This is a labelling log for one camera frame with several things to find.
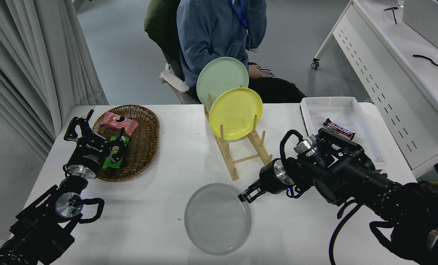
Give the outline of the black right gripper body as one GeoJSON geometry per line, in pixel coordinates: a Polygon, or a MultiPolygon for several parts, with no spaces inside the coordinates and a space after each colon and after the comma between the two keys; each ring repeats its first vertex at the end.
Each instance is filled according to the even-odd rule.
{"type": "Polygon", "coordinates": [[[281,159],[274,159],[261,168],[259,180],[261,189],[272,194],[279,194],[288,189],[288,174],[281,159]]]}

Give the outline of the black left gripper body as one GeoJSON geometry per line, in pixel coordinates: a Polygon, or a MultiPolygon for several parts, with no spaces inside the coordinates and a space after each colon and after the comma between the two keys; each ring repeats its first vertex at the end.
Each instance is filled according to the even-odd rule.
{"type": "Polygon", "coordinates": [[[77,168],[88,168],[93,174],[99,174],[109,154],[105,138],[97,134],[81,137],[77,141],[77,146],[66,169],[72,172],[77,168]]]}

